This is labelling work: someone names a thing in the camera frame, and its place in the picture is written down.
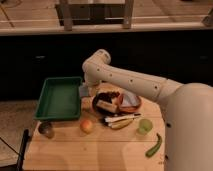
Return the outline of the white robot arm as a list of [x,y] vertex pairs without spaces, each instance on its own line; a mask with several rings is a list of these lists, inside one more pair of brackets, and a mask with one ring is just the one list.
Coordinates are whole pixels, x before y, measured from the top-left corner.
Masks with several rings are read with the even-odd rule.
[[102,81],[159,105],[165,122],[164,171],[213,171],[213,86],[177,81],[110,65],[99,49],[82,64],[87,85]]

